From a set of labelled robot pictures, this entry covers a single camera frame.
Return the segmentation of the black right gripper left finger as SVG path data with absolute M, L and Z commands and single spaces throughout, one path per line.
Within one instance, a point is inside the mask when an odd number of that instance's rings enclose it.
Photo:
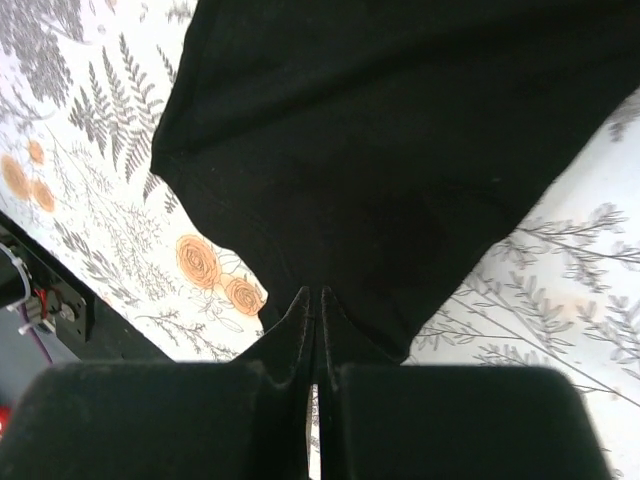
M 5 479 L 304 479 L 307 288 L 227 363 L 74 362 L 37 376 L 1 440 Z

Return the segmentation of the black underwear beige waistband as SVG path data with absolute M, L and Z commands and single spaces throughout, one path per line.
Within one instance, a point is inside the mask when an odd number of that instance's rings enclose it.
M 151 169 L 268 294 L 403 361 L 639 83 L 635 1 L 201 1 Z

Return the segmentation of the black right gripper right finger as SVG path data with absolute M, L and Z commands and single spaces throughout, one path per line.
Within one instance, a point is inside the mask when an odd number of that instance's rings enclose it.
M 545 367 L 396 364 L 324 289 L 317 317 L 325 479 L 606 479 L 581 398 Z

